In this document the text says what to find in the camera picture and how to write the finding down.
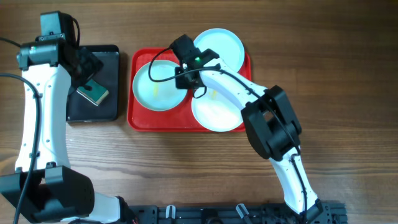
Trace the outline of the green and yellow sponge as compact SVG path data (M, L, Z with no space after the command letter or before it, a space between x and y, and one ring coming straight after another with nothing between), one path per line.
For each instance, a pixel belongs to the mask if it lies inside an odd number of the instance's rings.
M77 88L77 92L95 106L99 106L109 95L109 91L93 79Z

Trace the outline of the white plate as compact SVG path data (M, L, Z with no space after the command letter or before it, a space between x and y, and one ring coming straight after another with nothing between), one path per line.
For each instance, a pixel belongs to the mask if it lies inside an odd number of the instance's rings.
M240 110L211 88L201 87L193 92L191 109L196 121L210 131L232 131L243 124Z

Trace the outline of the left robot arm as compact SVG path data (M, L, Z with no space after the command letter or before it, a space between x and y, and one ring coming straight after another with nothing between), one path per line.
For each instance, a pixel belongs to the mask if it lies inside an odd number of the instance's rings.
M17 54L17 79L25 89L24 129L15 171L1 177L1 194L15 207L15 221L137 223L122 197L96 192L68 158L68 96L103 63L80 46L80 28L71 15L43 13L40 26L41 34L21 44Z

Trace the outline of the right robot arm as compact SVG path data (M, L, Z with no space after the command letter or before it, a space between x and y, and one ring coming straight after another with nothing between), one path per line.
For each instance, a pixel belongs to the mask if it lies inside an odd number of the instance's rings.
M270 160L282 186L285 204L301 223L322 212L317 194L306 175L300 149L302 127L283 89L266 88L232 70L213 50L200 50L182 35L170 50L178 58L177 88L206 87L221 93L241 112L252 148Z

